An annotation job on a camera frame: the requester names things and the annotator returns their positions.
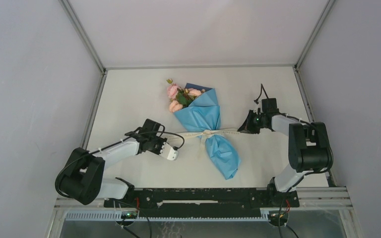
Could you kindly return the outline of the blue wrapping paper sheet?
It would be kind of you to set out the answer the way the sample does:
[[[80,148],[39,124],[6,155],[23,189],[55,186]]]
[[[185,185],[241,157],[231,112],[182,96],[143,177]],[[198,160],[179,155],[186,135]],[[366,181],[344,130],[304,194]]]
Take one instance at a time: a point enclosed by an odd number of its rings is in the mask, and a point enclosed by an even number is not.
[[[220,106],[214,88],[187,83],[186,89],[203,92],[174,116],[187,132],[198,132],[200,146],[222,174],[224,179],[232,179],[238,171],[241,158],[231,142],[224,137],[221,129]]]

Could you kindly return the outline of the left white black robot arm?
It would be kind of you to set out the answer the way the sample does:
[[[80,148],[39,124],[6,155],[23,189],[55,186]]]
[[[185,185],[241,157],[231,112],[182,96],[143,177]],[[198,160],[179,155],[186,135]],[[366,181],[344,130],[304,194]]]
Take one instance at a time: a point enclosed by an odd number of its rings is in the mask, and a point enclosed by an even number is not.
[[[147,119],[143,126],[127,132],[125,138],[90,152],[75,148],[55,180],[56,192],[65,198],[88,205],[98,198],[116,199],[124,207],[135,201],[134,186],[122,178],[107,178],[105,171],[121,160],[151,152],[164,159],[177,159],[178,152],[166,138],[165,127]]]

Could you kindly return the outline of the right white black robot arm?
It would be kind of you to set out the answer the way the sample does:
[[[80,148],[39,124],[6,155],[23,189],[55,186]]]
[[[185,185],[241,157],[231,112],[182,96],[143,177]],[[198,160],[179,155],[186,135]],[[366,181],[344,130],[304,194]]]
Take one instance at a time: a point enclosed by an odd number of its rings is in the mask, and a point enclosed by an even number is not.
[[[288,137],[289,165],[272,178],[270,184],[275,188],[266,194],[269,204],[280,206],[286,201],[286,192],[295,191],[305,177],[332,168],[333,152],[323,122],[307,122],[278,110],[250,110],[238,132],[259,134],[263,128]]]

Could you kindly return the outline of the pink rose stem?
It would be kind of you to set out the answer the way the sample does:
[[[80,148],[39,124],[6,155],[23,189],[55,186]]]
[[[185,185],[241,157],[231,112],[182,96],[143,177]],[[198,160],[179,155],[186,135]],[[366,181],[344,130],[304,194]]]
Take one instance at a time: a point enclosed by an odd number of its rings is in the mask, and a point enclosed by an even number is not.
[[[171,113],[181,110],[184,106],[176,100],[173,100],[169,105],[169,111]]]
[[[202,94],[203,94],[203,92],[200,90],[197,90],[197,89],[189,89],[188,90],[188,95],[192,96],[192,97],[199,97]]]
[[[185,89],[174,83],[172,79],[169,78],[166,81],[169,84],[167,87],[167,96],[170,102],[176,100],[176,97],[179,93],[183,94],[185,92]]]

